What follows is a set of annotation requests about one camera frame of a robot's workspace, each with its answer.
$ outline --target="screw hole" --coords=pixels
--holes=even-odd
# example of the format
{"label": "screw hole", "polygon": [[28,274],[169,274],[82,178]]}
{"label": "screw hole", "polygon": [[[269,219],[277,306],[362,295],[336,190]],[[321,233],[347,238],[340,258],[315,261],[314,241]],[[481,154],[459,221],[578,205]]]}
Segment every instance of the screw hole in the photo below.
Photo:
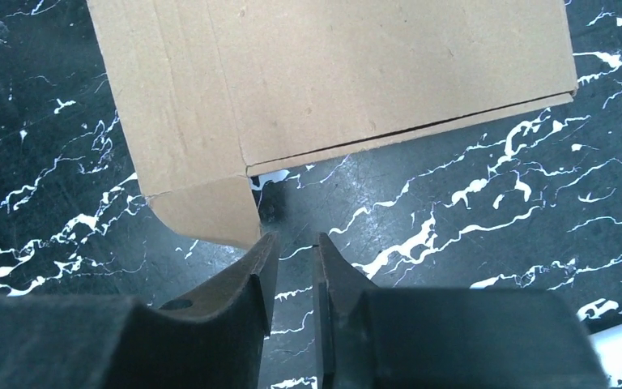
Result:
{"label": "screw hole", "polygon": [[171,300],[163,304],[160,308],[162,310],[183,310],[192,306],[192,302],[185,298],[179,300]]}

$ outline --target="cardboard flap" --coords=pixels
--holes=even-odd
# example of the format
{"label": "cardboard flap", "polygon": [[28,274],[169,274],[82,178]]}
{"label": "cardboard flap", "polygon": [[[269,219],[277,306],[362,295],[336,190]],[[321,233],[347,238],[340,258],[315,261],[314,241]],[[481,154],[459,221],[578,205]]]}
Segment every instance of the cardboard flap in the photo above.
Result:
{"label": "cardboard flap", "polygon": [[361,142],[338,145],[336,147],[327,148],[325,150],[300,154],[298,156],[289,156],[280,160],[271,160],[262,164],[249,166],[247,168],[247,174],[250,176],[257,176],[259,174],[270,173],[276,170],[285,169],[290,166],[308,165],[312,162],[316,162],[319,160],[329,160],[330,158],[345,156],[347,154],[352,154],[353,152],[362,152],[365,150],[370,150],[372,148],[383,147],[389,144],[404,142],[410,139],[416,139],[427,135],[439,134],[441,132],[455,130],[457,128],[463,128],[466,126],[473,126],[474,124],[489,122],[498,118],[518,115],[521,113],[534,111],[536,109],[566,104],[571,101],[573,101],[572,92],[567,91],[565,93],[546,97],[543,99],[528,101],[526,103],[518,105],[510,105],[508,107],[503,107],[500,109],[493,109],[487,112],[468,115],[463,118],[456,118],[447,122],[438,123],[433,126],[423,126],[421,128],[400,131],[389,136],[386,135]]}
{"label": "cardboard flap", "polygon": [[207,3],[88,4],[142,193],[245,174]]}
{"label": "cardboard flap", "polygon": [[205,1],[248,166],[576,87],[562,0]]}
{"label": "cardboard flap", "polygon": [[249,249],[261,237],[247,177],[235,176],[149,196],[149,207],[187,237]]}

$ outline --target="marble countertop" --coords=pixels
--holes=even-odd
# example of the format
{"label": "marble countertop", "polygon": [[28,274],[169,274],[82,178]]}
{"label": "marble countertop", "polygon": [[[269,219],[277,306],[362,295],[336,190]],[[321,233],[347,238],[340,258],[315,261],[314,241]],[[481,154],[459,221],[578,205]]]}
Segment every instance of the marble countertop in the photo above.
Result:
{"label": "marble countertop", "polygon": [[[591,332],[622,323],[622,2],[566,10],[572,104],[252,179],[283,239],[261,387],[315,386],[319,231],[380,286],[551,289]],[[0,2],[0,294],[158,306],[241,254],[146,206],[85,1]]]}

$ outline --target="black plastic part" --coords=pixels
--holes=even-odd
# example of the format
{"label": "black plastic part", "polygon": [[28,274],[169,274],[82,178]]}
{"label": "black plastic part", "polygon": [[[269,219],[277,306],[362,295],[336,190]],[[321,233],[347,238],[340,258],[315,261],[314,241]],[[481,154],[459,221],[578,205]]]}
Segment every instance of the black plastic part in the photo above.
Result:
{"label": "black plastic part", "polygon": [[0,387],[255,388],[278,257],[266,235],[161,311],[119,296],[0,298]]}
{"label": "black plastic part", "polygon": [[607,387],[585,329],[553,293],[380,289],[327,235],[316,253],[319,388]]}

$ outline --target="dark table surface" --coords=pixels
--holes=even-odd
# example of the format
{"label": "dark table surface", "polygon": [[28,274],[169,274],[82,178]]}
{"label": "dark table surface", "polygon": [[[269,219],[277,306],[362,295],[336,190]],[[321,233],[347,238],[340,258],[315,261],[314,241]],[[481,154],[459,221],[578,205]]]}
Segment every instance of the dark table surface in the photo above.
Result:
{"label": "dark table surface", "polygon": [[[552,289],[592,332],[622,323],[622,2],[566,9],[572,104],[252,180],[283,239],[261,387],[315,383],[318,231],[382,286]],[[0,2],[0,294],[157,306],[241,254],[146,206],[85,1]]]}

